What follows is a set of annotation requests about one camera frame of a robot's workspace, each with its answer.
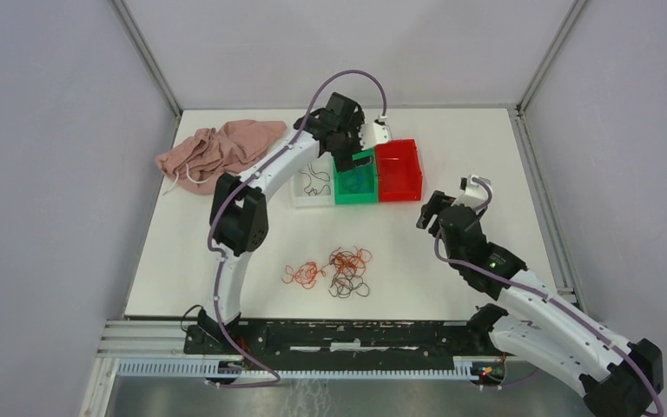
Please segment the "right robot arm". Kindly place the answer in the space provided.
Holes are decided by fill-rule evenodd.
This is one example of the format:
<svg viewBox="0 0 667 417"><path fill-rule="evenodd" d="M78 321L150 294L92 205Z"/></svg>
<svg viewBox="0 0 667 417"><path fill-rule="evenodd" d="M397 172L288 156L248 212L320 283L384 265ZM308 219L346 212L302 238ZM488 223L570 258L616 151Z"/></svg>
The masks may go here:
<svg viewBox="0 0 667 417"><path fill-rule="evenodd" d="M664 364L652 341L610 330L548 288L526 263L489 241L464 196L435 191L417 228L435 239L436 257L490 298L471 318L466 340L477 354L517 355L563 382L595 416L663 416Z"/></svg>

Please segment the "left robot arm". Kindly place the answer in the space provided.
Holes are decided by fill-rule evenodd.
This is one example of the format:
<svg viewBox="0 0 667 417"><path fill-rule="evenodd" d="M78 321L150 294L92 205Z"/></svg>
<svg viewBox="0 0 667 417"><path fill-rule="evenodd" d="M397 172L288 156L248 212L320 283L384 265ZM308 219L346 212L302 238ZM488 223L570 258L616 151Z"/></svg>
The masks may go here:
<svg viewBox="0 0 667 417"><path fill-rule="evenodd" d="M327 104L306 113L284 134L271 153L238 175L216 182L209 218L208 249L218 258L213 290L198 315L206 343L214 351L232 351L239 340L232 325L241 316L241 290L252 253L269 231L267 204L300 169L328 153L353 166L362 149L365 113L354 100L333 93Z"/></svg>

